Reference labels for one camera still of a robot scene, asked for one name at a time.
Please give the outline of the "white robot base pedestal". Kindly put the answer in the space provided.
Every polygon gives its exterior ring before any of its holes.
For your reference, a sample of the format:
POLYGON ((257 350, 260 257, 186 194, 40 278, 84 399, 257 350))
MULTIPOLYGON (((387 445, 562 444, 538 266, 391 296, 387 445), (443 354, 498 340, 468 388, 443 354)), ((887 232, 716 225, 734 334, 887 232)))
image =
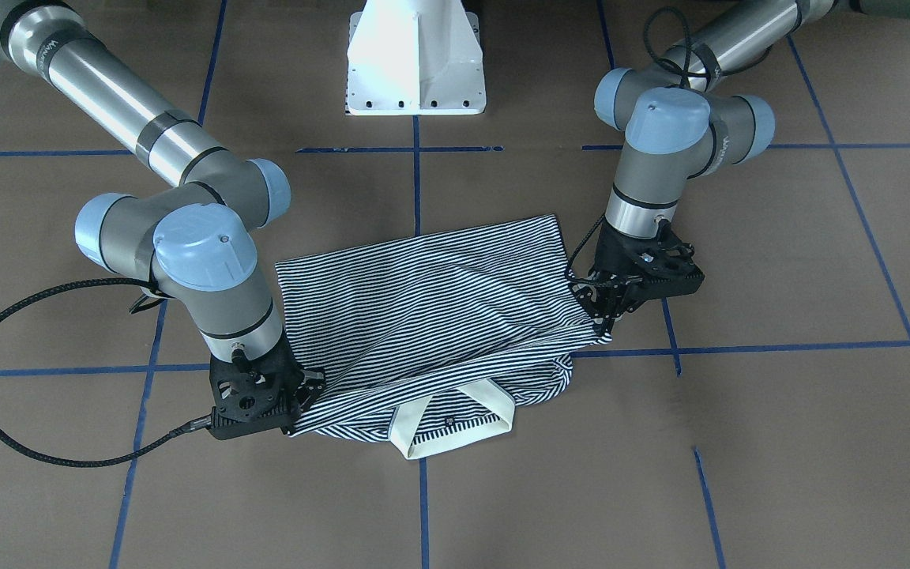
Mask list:
POLYGON ((349 18, 344 110, 479 115, 487 107, 476 12, 461 1, 368 1, 349 18))

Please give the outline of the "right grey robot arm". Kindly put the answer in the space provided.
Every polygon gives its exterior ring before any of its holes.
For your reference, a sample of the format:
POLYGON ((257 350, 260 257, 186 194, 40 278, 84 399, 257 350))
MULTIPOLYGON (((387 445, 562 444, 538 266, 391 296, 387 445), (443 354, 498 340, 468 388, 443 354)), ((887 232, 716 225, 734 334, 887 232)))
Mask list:
POLYGON ((137 281, 145 301, 188 310, 212 356, 212 411, 194 426, 221 440, 290 435, 325 379, 294 359, 251 235, 288 211, 282 169, 228 151, 62 1, 0 1, 0 60, 53 86, 167 183, 147 198, 91 198, 73 237, 91 262, 137 281))

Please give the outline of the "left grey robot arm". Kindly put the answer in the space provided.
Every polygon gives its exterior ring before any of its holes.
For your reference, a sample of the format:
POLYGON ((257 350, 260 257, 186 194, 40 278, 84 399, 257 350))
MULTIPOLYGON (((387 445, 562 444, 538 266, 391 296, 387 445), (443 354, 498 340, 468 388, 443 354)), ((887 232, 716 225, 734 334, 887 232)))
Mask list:
POLYGON ((694 248, 671 227, 687 180, 761 154, 774 136, 773 109, 751 95, 719 97, 726 77, 762 62, 805 23, 843 9, 910 21, 910 1, 740 1, 697 32, 673 7, 682 40, 650 65, 603 76, 595 113, 625 136, 607 208, 596 223, 595 259, 572 292, 597 324, 611 327, 647 301, 694 294, 704 274, 694 248))

